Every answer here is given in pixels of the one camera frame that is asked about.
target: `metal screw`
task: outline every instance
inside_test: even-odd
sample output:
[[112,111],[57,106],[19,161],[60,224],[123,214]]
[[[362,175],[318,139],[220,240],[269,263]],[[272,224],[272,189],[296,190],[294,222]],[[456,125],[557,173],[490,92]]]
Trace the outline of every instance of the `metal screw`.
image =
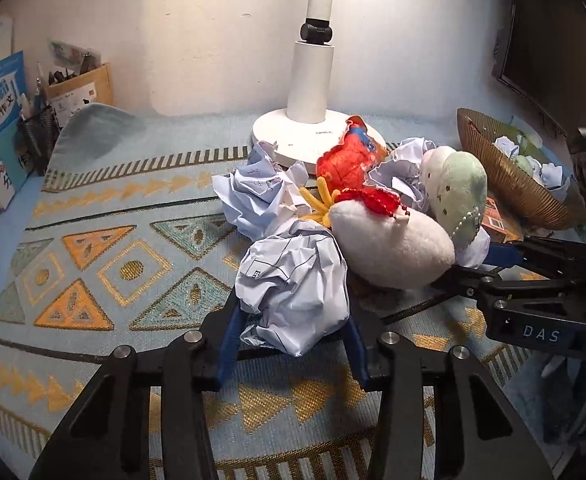
[[120,345],[113,351],[113,355],[118,359],[124,359],[131,353],[131,347],[128,345]]
[[468,348],[466,348],[465,346],[458,345],[453,347],[453,355],[458,359],[468,359],[468,356],[470,354],[471,352],[469,352]]
[[184,340],[187,343],[197,343],[200,339],[202,339],[202,332],[199,330],[189,330],[184,333]]
[[400,335],[397,332],[382,332],[379,338],[386,344],[394,345],[399,342]]

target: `brown basket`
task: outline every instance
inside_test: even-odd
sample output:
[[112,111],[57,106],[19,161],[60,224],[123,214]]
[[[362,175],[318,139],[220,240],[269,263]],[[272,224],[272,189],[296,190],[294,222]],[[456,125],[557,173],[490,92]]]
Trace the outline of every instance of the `brown basket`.
[[493,145],[498,137],[506,135],[506,124],[480,112],[460,108],[457,131],[463,150],[473,153],[486,170],[489,189],[513,213],[532,226],[546,229],[568,229],[579,223],[562,202]]

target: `lamp base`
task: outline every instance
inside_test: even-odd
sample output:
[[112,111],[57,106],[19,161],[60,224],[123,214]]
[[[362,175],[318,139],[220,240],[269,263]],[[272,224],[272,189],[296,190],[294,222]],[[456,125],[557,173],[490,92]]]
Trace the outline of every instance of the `lamp base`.
[[[289,167],[301,160],[310,174],[315,174],[317,159],[340,142],[350,116],[326,110],[326,119],[317,124],[298,123],[287,117],[285,108],[259,117],[253,124],[253,142],[265,140],[278,145],[275,161]],[[367,124],[367,133],[382,146],[387,145],[375,128]]]

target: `black mesh pen holder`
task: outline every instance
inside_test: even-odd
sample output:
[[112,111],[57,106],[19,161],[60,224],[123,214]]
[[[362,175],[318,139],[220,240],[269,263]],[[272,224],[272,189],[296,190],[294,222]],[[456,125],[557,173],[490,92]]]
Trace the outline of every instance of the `black mesh pen holder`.
[[47,106],[33,117],[18,120],[17,127],[33,159],[35,171],[44,175],[60,134],[53,108]]

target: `desk lamp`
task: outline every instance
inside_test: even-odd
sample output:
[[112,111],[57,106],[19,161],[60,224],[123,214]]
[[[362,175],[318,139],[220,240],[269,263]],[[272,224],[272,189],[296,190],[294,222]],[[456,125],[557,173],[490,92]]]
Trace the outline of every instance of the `desk lamp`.
[[[333,46],[327,44],[333,31],[329,26],[333,0],[308,0],[307,20],[295,42],[291,69],[291,89],[287,107],[264,114],[253,124],[253,140],[277,144],[275,158],[284,166],[304,162],[315,174],[315,162],[336,145],[349,114],[327,110]],[[386,143],[367,124],[368,134]]]

